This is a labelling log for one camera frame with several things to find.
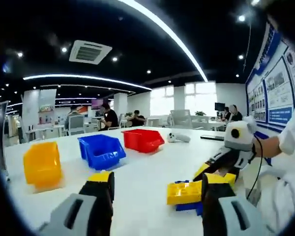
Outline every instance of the air conditioning vent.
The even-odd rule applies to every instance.
[[[76,40],[69,61],[98,65],[111,50],[112,47],[106,45]]]

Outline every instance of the blue lego brick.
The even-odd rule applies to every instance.
[[[188,180],[185,180],[185,181],[175,181],[175,183],[189,183]]]
[[[126,156],[119,139],[98,134],[78,138],[82,159],[96,170],[106,170]]]
[[[201,202],[197,203],[187,203],[187,204],[177,204],[176,205],[176,211],[181,211],[181,210],[194,210],[199,208],[199,204],[202,204]]]
[[[199,204],[197,205],[196,212],[197,212],[197,215],[202,216],[202,213],[203,213],[203,204],[202,204],[202,202],[199,202]]]

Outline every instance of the blue banner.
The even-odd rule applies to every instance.
[[[286,124],[292,117],[292,107],[280,108],[269,111],[269,122]]]

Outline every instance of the potted plant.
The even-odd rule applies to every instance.
[[[205,116],[206,114],[204,112],[198,112],[196,111],[196,116]]]
[[[132,112],[127,112],[124,117],[132,117]]]

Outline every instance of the red plastic bin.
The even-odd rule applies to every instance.
[[[123,131],[125,148],[130,148],[139,152],[149,153],[156,151],[164,144],[164,140],[158,131],[133,129]]]

